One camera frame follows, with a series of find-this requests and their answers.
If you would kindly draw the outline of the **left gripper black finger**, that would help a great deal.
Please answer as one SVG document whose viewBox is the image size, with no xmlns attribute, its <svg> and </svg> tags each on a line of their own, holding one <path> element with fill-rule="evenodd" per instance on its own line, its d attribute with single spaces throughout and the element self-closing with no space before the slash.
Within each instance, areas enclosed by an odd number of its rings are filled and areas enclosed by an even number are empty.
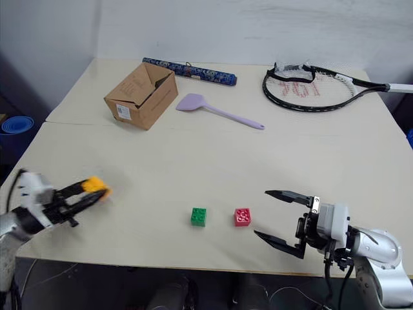
<svg viewBox="0 0 413 310">
<path fill-rule="evenodd" d="M 60 196 L 62 198 L 70 198 L 75 195 L 83 193 L 85 190 L 83 188 L 84 181 L 79 181 L 77 183 L 71 184 L 60 190 Z"/>
<path fill-rule="evenodd" d="M 102 200 L 108 193 L 108 189 L 91 192 L 82 197 L 77 203 L 70 205 L 65 211 L 66 214 L 77 214 Z"/>
</svg>

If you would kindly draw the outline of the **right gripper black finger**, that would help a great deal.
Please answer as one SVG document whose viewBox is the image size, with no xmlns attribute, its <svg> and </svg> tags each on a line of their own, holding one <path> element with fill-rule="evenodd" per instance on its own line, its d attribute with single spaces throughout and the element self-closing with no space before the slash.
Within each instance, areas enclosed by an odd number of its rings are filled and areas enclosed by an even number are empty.
<svg viewBox="0 0 413 310">
<path fill-rule="evenodd" d="M 314 203 L 313 196 L 305 196 L 292 191 L 269 190 L 265 194 L 287 203 L 299 203 L 306 207 L 312 207 Z"/>
<path fill-rule="evenodd" d="M 296 258 L 303 259 L 305 255 L 305 249 L 306 249 L 306 241 L 304 238 L 300 238 L 298 243 L 296 243 L 294 246 L 288 245 L 287 242 L 283 239 L 280 239 L 278 237 L 254 230 L 254 233 L 260 237 L 264 242 L 269 244 L 271 247 L 282 251 L 284 253 L 290 254 L 292 256 L 295 256 Z"/>
</svg>

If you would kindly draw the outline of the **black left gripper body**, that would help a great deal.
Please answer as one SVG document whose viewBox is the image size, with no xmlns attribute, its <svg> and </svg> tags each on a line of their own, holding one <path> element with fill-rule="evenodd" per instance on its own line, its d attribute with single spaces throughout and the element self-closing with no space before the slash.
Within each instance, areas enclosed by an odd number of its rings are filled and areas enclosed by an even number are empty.
<svg viewBox="0 0 413 310">
<path fill-rule="evenodd" d="M 53 225 L 65 222 L 68 222 L 71 227 L 79 225 L 79 222 L 74 219 L 74 216 L 68 213 L 72 207 L 67 204 L 60 191 L 53 190 L 51 202 L 43 205 L 43 207 L 43 214 Z"/>
</svg>

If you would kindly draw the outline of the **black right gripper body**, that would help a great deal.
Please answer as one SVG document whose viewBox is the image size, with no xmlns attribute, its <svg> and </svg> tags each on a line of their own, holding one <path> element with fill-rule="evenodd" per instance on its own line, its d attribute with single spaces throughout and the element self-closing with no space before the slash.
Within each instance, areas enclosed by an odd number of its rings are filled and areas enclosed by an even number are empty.
<svg viewBox="0 0 413 310">
<path fill-rule="evenodd" d="M 302 218 L 299 218 L 296 229 L 296 238 L 299 242 L 295 244 L 296 248 L 304 248 L 304 243 L 309 244 L 313 248 L 321 247 L 321 237 L 317 233 L 317 220 L 319 213 L 319 198 L 315 196 L 299 195 L 296 202 L 306 205 L 310 211 L 304 213 Z"/>
</svg>

